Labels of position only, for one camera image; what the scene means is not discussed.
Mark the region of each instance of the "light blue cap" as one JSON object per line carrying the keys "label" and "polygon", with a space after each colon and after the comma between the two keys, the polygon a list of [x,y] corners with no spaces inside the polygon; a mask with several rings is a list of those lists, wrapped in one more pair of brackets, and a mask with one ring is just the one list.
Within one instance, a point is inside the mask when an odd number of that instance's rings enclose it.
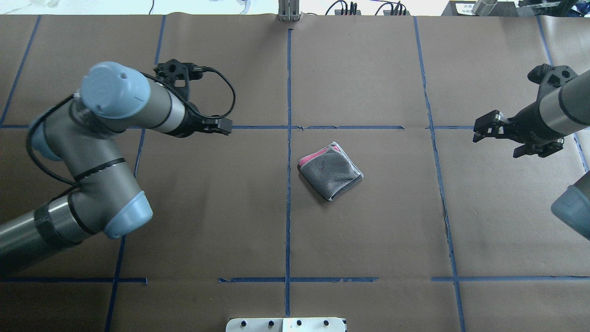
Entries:
{"label": "light blue cap", "polygon": [[565,193],[551,204],[551,212],[590,240],[590,200],[576,186],[570,185]]}
{"label": "light blue cap", "polygon": [[121,211],[109,221],[103,232],[110,239],[118,239],[123,235],[143,226],[153,216],[152,208],[143,191],[132,198]]}
{"label": "light blue cap", "polygon": [[[29,129],[32,128],[33,123],[37,122],[39,118],[40,116],[31,122]],[[43,157],[46,157],[52,161],[61,161],[61,158],[56,155],[55,152],[53,152],[49,147],[49,144],[47,144],[47,139],[45,137],[45,122],[41,122],[37,129],[35,129],[35,132],[31,137],[31,145],[35,150],[39,151]]]}
{"label": "light blue cap", "polygon": [[135,69],[116,62],[94,65],[82,80],[82,101],[96,115],[124,119],[138,113],[148,102],[148,80]]}

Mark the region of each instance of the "gray robotic arm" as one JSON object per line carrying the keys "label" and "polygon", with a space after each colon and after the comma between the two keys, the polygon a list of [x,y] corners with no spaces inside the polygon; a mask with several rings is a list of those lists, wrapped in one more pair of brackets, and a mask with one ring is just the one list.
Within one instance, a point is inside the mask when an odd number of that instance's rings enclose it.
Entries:
{"label": "gray robotic arm", "polygon": [[[148,200],[113,140],[128,127],[176,137],[231,132],[226,116],[235,91],[223,75],[177,60],[159,64],[155,71],[158,78],[118,63],[99,63],[84,77],[79,93],[33,121],[27,136],[33,161],[73,190],[0,226],[0,277],[98,232],[116,239],[152,218]],[[188,81],[206,71],[218,73],[234,94],[224,115],[202,115],[187,102]],[[175,80],[185,85],[175,88]],[[48,171],[31,147],[50,160],[63,160],[74,181]]]}
{"label": "gray robotic arm", "polygon": [[[590,70],[578,76],[568,66],[535,67],[528,75],[539,84],[537,100],[516,116],[505,118],[494,110],[475,122],[473,141],[485,137],[507,138],[524,144],[513,157],[544,158],[563,148],[563,138],[590,126]],[[590,172],[570,185],[551,211],[590,240]]]}

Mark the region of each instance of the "white bracket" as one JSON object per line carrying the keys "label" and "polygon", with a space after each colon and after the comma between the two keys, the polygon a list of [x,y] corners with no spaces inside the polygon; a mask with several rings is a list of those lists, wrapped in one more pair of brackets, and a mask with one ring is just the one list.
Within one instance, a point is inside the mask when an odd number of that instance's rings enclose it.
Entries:
{"label": "white bracket", "polygon": [[225,332],[346,332],[346,320],[337,317],[234,318]]}
{"label": "white bracket", "polygon": [[278,0],[279,21],[299,21],[299,0]]}

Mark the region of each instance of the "gray cloth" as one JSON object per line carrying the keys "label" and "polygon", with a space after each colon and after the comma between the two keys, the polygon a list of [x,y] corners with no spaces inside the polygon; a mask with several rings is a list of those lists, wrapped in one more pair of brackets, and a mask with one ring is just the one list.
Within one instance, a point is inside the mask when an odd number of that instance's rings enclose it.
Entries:
{"label": "gray cloth", "polygon": [[301,158],[299,170],[328,201],[332,201],[363,178],[362,172],[336,142]]}

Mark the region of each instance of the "folded towel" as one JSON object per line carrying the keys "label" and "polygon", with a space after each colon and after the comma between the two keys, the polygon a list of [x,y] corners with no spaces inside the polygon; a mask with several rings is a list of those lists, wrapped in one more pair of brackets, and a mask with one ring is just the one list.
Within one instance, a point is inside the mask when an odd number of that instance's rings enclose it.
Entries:
{"label": "folded towel", "polygon": [[336,142],[299,160],[299,170],[326,200],[332,201],[363,178]]}

